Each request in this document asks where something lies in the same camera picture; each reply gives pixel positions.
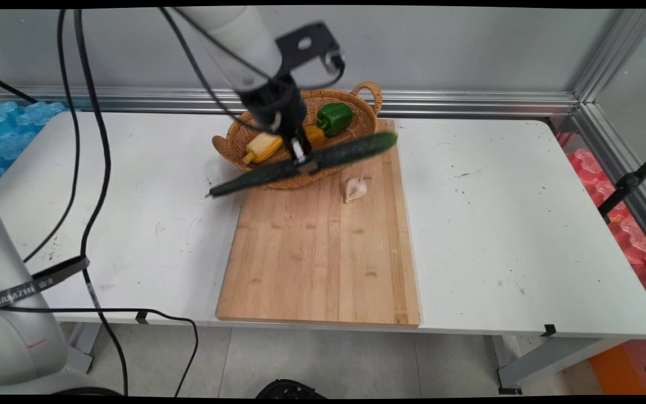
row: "robotic arm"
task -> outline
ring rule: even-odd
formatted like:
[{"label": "robotic arm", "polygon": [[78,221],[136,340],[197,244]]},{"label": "robotic arm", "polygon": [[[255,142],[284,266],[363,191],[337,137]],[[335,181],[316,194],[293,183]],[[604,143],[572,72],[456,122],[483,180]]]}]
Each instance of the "robotic arm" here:
[{"label": "robotic arm", "polygon": [[[181,7],[177,11],[219,43],[215,47],[207,43],[214,61],[256,122],[282,136],[297,171],[315,171],[317,164],[302,130],[307,108],[290,71],[318,57],[330,74],[343,74],[342,54],[326,25],[316,22],[274,39],[254,7]],[[32,281],[0,218],[0,292],[15,291]],[[36,282],[18,292],[31,292],[31,296],[11,306],[47,307]],[[0,310],[0,394],[47,394],[97,386],[85,374],[64,371],[66,358],[67,345],[52,314]]]},{"label": "robotic arm", "polygon": [[[251,6],[180,7],[177,11],[226,48],[207,43],[214,61],[256,122],[283,138],[298,173],[318,169],[302,128],[307,108],[290,72],[318,57],[329,74],[341,77],[343,55],[325,23],[314,22],[274,39]],[[241,59],[258,72],[244,66]]]}]

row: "basket handle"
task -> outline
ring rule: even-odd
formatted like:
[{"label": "basket handle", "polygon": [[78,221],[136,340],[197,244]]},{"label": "basket handle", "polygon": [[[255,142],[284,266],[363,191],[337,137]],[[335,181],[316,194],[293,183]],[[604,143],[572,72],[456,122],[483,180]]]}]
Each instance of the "basket handle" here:
[{"label": "basket handle", "polygon": [[351,94],[358,95],[358,92],[361,89],[368,89],[372,92],[372,99],[375,100],[375,107],[372,111],[375,115],[378,115],[380,113],[380,108],[382,108],[382,91],[380,90],[380,87],[372,81],[364,81],[361,84],[356,85],[356,87],[351,91]]}]

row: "tile floor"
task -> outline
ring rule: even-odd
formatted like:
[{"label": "tile floor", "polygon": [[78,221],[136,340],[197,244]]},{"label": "tile floor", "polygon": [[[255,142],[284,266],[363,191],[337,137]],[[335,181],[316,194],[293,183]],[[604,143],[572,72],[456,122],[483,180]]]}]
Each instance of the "tile floor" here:
[{"label": "tile floor", "polygon": [[[132,396],[172,396],[190,357],[186,325],[113,325]],[[294,379],[330,398],[498,396],[489,337],[199,327],[200,345],[182,397],[255,397],[274,379]],[[523,353],[543,338],[520,338]],[[104,330],[90,375],[121,391],[121,365]],[[534,383],[525,396],[602,394],[587,361]]]}]

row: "wicker basket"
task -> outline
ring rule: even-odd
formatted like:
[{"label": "wicker basket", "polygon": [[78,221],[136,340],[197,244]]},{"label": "wicker basket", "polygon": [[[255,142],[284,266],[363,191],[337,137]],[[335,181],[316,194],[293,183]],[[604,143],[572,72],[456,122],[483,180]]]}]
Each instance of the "wicker basket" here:
[{"label": "wicker basket", "polygon": [[[373,99],[375,100],[375,110],[370,108],[370,105],[357,96],[361,89],[368,89],[372,92]],[[353,121],[350,123],[350,126],[348,126],[348,128],[346,128],[346,130],[344,130],[340,135],[326,139],[321,148],[327,148],[328,146],[345,143],[346,141],[351,141],[358,137],[375,133],[377,128],[377,114],[380,112],[380,107],[382,107],[382,94],[380,92],[380,87],[372,81],[366,81],[356,85],[350,93],[331,89],[310,90],[302,91],[302,97],[308,106],[308,113],[305,121],[303,121],[303,125],[315,125],[318,110],[332,102],[346,103],[346,105],[353,110]],[[251,117],[251,114],[248,111],[244,112],[240,119],[246,123],[255,124],[253,117]],[[264,163],[251,163],[249,166],[243,164],[242,159],[247,153],[246,145],[248,145],[249,141],[253,140],[253,138],[258,134],[258,131],[253,131],[250,128],[242,126],[238,122],[233,122],[233,125],[228,129],[225,139],[221,136],[213,136],[213,147],[216,148],[218,153],[233,163],[234,166],[238,167],[241,171],[251,171],[262,164],[274,163],[276,161],[281,161],[282,159],[290,159],[290,154],[287,149],[280,148],[276,153],[266,159]],[[268,184],[267,187],[291,189],[292,187],[304,186],[310,182],[330,176],[333,172],[340,171],[345,167],[346,166],[338,166],[335,168],[322,169],[312,176],[295,176],[286,180],[272,182]]]}]

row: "table leg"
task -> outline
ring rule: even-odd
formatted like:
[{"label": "table leg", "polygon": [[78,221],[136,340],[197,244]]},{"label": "table leg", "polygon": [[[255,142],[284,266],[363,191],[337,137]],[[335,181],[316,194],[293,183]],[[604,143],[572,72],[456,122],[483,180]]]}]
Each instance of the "table leg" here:
[{"label": "table leg", "polygon": [[[623,339],[551,337],[527,355],[515,357],[515,350],[510,347],[517,347],[519,355],[520,345],[517,345],[516,341],[513,344],[509,338],[515,337],[493,337],[495,352],[501,366],[497,375],[503,388],[519,388],[523,381],[528,382],[558,373],[577,362],[625,342]],[[507,363],[503,365],[502,360],[506,360]]]},{"label": "table leg", "polygon": [[101,330],[101,323],[77,323],[69,338],[69,356],[66,365],[69,368],[89,373],[93,357],[90,355],[94,342]]}]

